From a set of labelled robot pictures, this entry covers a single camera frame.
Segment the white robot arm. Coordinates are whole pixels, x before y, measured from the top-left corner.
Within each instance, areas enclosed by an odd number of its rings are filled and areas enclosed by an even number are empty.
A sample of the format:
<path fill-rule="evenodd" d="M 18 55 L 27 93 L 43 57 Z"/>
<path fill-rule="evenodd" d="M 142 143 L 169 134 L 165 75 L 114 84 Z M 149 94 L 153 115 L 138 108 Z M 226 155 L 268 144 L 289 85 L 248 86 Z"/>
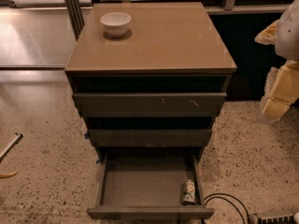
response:
<path fill-rule="evenodd" d="M 286 60 L 280 68 L 270 69 L 260 102 L 260 121 L 272 124 L 299 99 L 299 0 L 294 0 L 278 20 L 256 35 L 254 41 L 274 45 L 276 55 Z"/>

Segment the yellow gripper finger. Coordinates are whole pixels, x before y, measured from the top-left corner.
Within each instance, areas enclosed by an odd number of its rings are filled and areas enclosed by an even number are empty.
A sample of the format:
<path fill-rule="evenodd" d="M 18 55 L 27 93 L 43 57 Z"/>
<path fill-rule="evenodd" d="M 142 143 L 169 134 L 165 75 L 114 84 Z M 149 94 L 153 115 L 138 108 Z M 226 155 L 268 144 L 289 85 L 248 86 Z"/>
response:
<path fill-rule="evenodd" d="M 279 121 L 299 98 L 299 62 L 288 60 L 280 68 L 272 67 L 264 85 L 260 116 Z"/>
<path fill-rule="evenodd" d="M 255 36 L 254 41 L 262 45 L 274 45 L 276 43 L 277 27 L 278 20 L 273 21 Z"/>

